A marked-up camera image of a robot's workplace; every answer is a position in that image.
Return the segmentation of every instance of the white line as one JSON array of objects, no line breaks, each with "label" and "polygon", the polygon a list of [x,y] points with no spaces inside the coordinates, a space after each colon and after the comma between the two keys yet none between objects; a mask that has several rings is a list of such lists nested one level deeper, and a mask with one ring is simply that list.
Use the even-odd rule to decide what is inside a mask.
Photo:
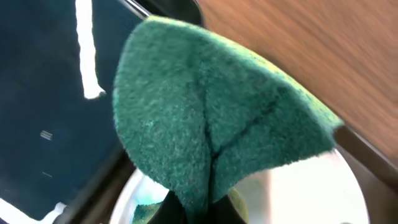
[{"label": "white line", "polygon": [[93,38],[93,8],[91,0],[75,0],[76,31],[80,44],[80,72],[87,99],[100,96],[104,90],[98,85],[95,72],[95,46]]}]

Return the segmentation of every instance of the scouring pad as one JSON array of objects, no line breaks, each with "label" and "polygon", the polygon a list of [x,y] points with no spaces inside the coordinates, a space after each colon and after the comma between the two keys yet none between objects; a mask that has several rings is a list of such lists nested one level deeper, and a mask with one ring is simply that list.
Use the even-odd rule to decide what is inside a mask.
[{"label": "scouring pad", "polygon": [[161,17],[127,40],[113,97],[129,157],[176,193],[190,223],[245,176],[331,150],[342,123],[254,52]]}]

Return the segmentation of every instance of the wooden surface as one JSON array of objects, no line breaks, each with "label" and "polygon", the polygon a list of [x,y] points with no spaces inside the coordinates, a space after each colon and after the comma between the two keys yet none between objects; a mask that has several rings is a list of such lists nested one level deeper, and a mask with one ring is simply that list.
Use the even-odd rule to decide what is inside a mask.
[{"label": "wooden surface", "polygon": [[207,29],[275,63],[398,165],[396,0],[197,1]]}]

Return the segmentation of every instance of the green sponge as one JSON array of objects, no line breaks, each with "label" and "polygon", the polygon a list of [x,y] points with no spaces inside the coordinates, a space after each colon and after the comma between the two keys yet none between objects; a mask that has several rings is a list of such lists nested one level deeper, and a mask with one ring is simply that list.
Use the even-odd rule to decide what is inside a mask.
[{"label": "green sponge", "polygon": [[161,17],[133,31],[114,87],[121,142],[143,173],[176,193],[189,222],[245,176],[331,150],[341,124],[267,60]]}]

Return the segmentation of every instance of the green scrub pad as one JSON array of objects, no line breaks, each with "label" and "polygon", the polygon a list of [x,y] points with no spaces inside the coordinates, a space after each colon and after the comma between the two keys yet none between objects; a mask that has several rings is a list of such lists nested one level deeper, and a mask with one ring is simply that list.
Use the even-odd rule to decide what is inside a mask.
[{"label": "green scrub pad", "polygon": [[341,124],[254,52],[161,17],[133,31],[114,87],[121,142],[190,223],[245,176],[331,150]]}]

